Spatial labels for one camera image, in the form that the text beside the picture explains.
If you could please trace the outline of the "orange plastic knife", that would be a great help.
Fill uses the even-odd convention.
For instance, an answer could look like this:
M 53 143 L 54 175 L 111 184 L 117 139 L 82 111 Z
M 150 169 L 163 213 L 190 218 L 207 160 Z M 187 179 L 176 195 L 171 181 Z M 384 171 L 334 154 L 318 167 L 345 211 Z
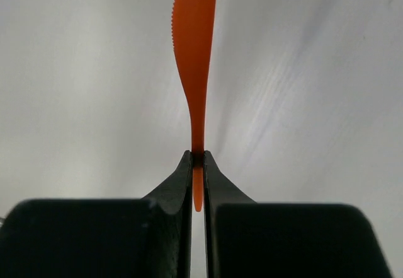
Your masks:
M 174 0 L 171 36 L 179 78 L 188 104 L 193 156 L 193 202 L 203 206 L 203 154 L 207 84 L 216 0 Z

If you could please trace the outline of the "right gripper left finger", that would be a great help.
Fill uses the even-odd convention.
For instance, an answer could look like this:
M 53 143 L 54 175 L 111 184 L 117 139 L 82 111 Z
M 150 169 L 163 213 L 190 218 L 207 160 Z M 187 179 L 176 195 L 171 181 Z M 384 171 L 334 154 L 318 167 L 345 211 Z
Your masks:
M 189 277 L 192 165 L 141 199 L 28 199 L 1 226 L 2 277 Z

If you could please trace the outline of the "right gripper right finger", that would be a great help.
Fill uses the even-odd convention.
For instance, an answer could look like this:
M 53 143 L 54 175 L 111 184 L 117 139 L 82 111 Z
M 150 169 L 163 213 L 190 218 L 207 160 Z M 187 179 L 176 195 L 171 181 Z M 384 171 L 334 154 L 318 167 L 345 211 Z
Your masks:
M 367 217 L 349 204 L 258 203 L 203 155 L 209 277 L 390 277 Z

